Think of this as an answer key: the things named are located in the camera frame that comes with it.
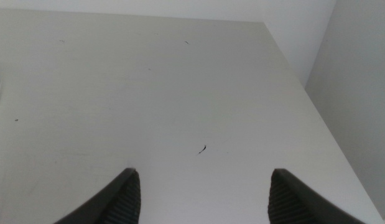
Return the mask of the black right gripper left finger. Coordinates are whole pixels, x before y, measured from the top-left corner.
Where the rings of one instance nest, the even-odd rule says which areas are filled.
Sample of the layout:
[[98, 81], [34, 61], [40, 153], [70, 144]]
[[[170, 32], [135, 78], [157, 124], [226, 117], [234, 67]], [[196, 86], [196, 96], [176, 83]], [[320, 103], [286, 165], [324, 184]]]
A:
[[55, 224], [138, 224], [141, 184], [136, 169], [127, 168], [106, 187]]

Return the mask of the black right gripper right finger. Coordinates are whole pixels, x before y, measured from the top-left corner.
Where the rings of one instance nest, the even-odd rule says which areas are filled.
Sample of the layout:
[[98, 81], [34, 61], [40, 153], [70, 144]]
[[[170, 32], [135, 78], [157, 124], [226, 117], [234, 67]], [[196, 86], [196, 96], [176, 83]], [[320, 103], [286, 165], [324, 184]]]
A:
[[271, 224], [363, 224], [287, 169], [271, 175], [267, 214]]

